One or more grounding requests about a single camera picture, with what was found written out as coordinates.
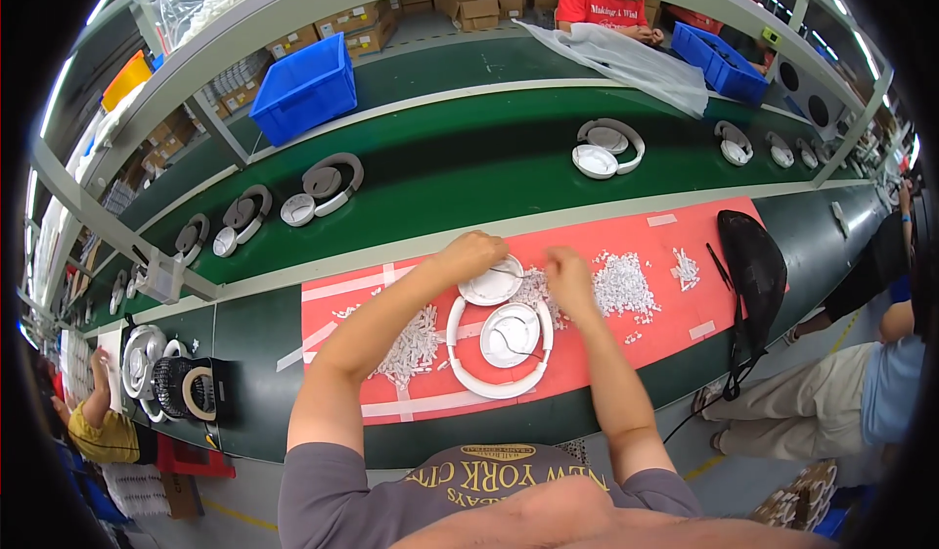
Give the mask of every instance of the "red stool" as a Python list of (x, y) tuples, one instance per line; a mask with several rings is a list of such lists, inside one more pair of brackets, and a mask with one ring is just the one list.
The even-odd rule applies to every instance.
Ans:
[[(208, 453), (205, 463), (203, 452)], [(157, 434), (157, 469), (171, 474), (234, 478), (235, 467), (226, 465), (224, 455), (211, 449), (197, 449), (185, 441)]]

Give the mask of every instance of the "person in red shirt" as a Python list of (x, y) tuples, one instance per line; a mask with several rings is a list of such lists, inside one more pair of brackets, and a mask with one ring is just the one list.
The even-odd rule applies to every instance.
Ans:
[(650, 46), (665, 38), (661, 29), (649, 27), (644, 0), (559, 0), (554, 18), (568, 33), (572, 23), (595, 23)]

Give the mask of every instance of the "fluorescent light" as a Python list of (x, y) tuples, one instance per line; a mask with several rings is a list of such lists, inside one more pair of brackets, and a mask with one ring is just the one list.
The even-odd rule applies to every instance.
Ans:
[(919, 157), (919, 133), (913, 137), (913, 151), (910, 153), (910, 169), (913, 169), (913, 166), (917, 162)]
[(871, 74), (873, 74), (874, 80), (876, 80), (880, 77), (880, 70), (877, 69), (877, 62), (874, 61), (871, 50), (868, 49), (868, 45), (864, 43), (864, 38), (861, 37), (861, 34), (857, 31), (854, 32), (854, 38), (857, 40), (857, 44), (861, 46), (861, 52), (864, 53), (864, 57), (868, 61), (868, 67), (871, 68)]
[(30, 167), (29, 169), (29, 182), (26, 186), (26, 217), (33, 218), (33, 211), (36, 207), (36, 184), (38, 181), (38, 174), (36, 170)]
[(95, 5), (95, 9), (91, 12), (91, 15), (88, 15), (88, 21), (85, 22), (86, 25), (91, 25), (91, 22), (95, 20), (95, 17), (101, 12), (101, 9), (104, 8), (104, 5), (108, 0), (99, 0), (98, 4)]
[(65, 63), (62, 64), (62, 70), (59, 71), (59, 75), (55, 78), (55, 84), (53, 85), (52, 94), (49, 95), (49, 102), (46, 103), (46, 114), (42, 116), (42, 127), (40, 129), (40, 137), (46, 137), (46, 127), (49, 126), (49, 118), (53, 115), (53, 107), (55, 107), (55, 99), (58, 98), (58, 94), (62, 91), (62, 84), (65, 83), (65, 76), (68, 73), (68, 68), (71, 67), (71, 62), (75, 60), (74, 56), (65, 60)]
[(33, 340), (30, 339), (29, 335), (26, 333), (26, 327), (22, 326), (21, 322), (18, 322), (17, 324), (20, 326), (20, 332), (22, 333), (22, 336), (25, 337), (26, 342), (32, 345), (33, 349), (35, 349), (36, 351), (40, 351), (39, 345), (33, 343)]

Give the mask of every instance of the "beige trousers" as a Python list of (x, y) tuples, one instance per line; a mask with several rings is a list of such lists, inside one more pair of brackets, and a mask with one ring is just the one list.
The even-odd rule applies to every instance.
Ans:
[(873, 343), (855, 345), (744, 388), (704, 410), (731, 422), (717, 441), (728, 455), (814, 460), (858, 453), (861, 392)]

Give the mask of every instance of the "empty blue bin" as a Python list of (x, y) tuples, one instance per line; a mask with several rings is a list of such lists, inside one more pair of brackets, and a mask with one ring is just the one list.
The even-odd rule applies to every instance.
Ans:
[(671, 48), (686, 62), (703, 70), (704, 79), (718, 94), (756, 107), (762, 101), (769, 82), (737, 50), (713, 33), (676, 22)]
[(273, 145), (355, 109), (352, 60), (342, 32), (270, 66), (249, 116)]

